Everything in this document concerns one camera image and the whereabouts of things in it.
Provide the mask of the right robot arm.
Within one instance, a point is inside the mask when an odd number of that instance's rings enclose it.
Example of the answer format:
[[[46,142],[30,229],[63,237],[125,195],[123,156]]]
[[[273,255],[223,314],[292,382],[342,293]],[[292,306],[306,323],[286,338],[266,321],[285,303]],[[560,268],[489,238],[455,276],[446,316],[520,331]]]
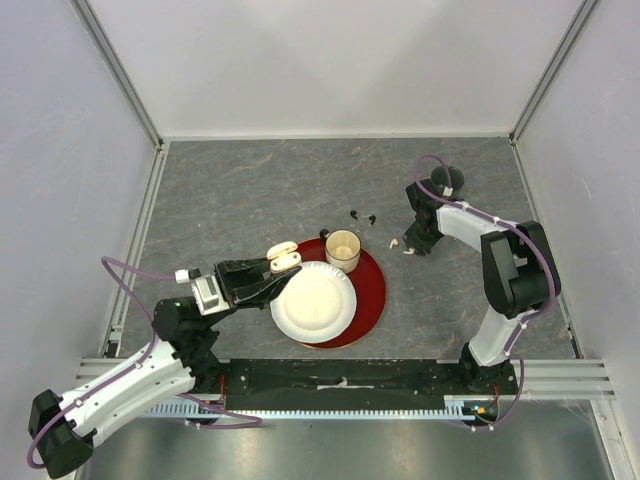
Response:
[[[414,222],[403,235],[408,255],[425,256],[451,237],[481,256],[488,310],[461,352],[458,381],[477,394],[508,368],[513,345],[531,319],[551,306],[561,282],[541,224],[513,223],[465,201],[441,197],[431,181],[406,187]]]

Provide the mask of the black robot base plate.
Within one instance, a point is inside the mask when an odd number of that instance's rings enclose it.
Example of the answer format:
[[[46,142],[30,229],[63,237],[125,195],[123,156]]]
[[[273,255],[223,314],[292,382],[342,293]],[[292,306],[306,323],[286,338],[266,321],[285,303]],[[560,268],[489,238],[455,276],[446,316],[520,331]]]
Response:
[[[514,394],[514,367],[470,367],[433,359],[231,359],[220,365],[226,398],[233,395],[310,394],[363,389],[427,396]]]

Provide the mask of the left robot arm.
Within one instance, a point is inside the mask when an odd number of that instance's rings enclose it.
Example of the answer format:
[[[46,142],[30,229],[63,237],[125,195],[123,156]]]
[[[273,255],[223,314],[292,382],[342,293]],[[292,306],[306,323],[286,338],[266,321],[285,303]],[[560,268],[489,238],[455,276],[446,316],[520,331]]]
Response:
[[[59,479],[78,469],[94,449],[129,421],[164,400],[209,393],[219,384],[221,363],[212,351],[214,325],[241,309],[263,309],[300,272],[299,253],[227,260],[212,274],[182,269],[171,275],[187,284],[187,297],[163,299],[147,315],[150,341],[128,359],[85,383],[57,394],[45,390],[32,402],[28,433],[30,468]]]

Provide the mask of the red round tray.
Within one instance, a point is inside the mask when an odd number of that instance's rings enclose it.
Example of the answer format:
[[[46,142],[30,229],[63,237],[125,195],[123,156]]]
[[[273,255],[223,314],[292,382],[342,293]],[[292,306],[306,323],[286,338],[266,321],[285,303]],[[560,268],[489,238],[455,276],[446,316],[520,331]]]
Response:
[[[324,244],[319,238],[302,242],[298,247],[298,252],[301,254],[302,263],[307,261],[327,263]],[[357,295],[357,309],[350,326],[332,340],[317,344],[302,344],[321,349],[341,348],[368,334],[380,320],[385,309],[387,286],[378,263],[367,251],[363,250],[356,269],[346,275],[355,287]]]

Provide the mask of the pink earbud charging case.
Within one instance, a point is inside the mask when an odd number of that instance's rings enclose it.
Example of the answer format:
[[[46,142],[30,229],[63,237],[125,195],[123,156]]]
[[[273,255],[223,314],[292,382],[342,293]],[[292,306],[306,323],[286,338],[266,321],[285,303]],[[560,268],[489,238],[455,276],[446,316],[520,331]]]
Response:
[[[271,274],[280,274],[302,263],[301,254],[298,252],[298,244],[286,241],[272,246],[266,253]]]

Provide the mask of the dark green cup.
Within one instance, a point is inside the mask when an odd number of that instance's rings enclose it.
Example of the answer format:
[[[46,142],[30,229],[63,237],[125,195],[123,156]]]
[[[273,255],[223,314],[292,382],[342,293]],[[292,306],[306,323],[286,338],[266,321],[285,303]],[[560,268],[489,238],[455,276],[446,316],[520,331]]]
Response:
[[[448,197],[457,195],[465,183],[462,172],[453,166],[448,167],[448,172],[445,172],[443,166],[434,168],[430,178],[437,191],[442,196]]]

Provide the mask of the white paper plate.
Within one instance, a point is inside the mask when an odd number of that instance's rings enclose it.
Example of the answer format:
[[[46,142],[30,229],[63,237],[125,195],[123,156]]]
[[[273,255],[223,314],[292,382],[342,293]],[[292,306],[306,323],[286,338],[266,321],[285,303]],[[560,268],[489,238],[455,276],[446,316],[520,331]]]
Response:
[[[349,277],[320,261],[307,261],[270,305],[276,326],[289,338],[317,344],[341,335],[357,309]]]

